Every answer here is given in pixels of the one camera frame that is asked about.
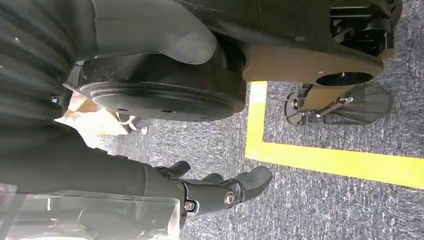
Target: black rubber foot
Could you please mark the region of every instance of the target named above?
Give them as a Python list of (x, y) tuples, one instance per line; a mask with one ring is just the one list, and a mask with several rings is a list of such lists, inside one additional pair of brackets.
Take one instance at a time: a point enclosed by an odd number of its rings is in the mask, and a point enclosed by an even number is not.
[(360, 84), (349, 92), (354, 101), (339, 107), (327, 115), (317, 117), (318, 110), (302, 110), (300, 112), (296, 103), (304, 101), (298, 92), (288, 95), (284, 103), (284, 116), (286, 120), (296, 126), (303, 125), (358, 125), (366, 126), (385, 117), (391, 109), (390, 95), (384, 89), (370, 83)]

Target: screw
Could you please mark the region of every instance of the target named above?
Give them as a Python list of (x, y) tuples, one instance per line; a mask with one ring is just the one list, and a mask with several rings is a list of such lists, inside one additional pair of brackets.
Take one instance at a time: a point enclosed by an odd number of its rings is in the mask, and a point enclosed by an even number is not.
[(184, 209), (186, 211), (192, 212), (192, 211), (195, 210), (195, 208), (196, 208), (196, 204), (194, 202), (192, 202), (192, 201), (184, 202)]
[(234, 192), (229, 191), (226, 193), (224, 203), (227, 208), (231, 208), (236, 203), (236, 195), (234, 195)]

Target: yellow tape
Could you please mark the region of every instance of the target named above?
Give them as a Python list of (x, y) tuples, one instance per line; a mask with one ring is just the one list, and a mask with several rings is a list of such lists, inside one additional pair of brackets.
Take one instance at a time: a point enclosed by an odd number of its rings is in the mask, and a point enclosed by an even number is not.
[(424, 189), (424, 158), (263, 142), (267, 83), (253, 82), (246, 158), (260, 162)]

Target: transparent plastic panel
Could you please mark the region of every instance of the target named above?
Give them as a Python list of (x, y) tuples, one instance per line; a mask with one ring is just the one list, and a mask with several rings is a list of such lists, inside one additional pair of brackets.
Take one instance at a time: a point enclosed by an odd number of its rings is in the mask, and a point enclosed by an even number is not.
[(0, 183), (0, 239), (179, 240), (178, 199), (16, 192), (17, 187)]

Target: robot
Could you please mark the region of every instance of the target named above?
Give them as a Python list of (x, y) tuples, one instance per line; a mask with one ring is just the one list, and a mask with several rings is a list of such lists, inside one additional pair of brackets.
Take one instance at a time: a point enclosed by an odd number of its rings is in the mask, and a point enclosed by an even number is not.
[[(68, 89), (124, 115), (207, 122), (242, 111), (249, 82), (294, 82), (281, 103), (289, 123), (368, 125), (390, 110), (368, 82), (394, 53), (401, 12), (402, 0), (0, 0), (0, 183), (11, 197), (0, 238), (169, 236), (172, 219), (230, 209), (272, 180), (264, 167), (184, 179), (187, 162), (88, 148), (53, 121), (67, 106), (52, 99), (68, 102)], [(65, 227), (40, 236), (41, 225)]]

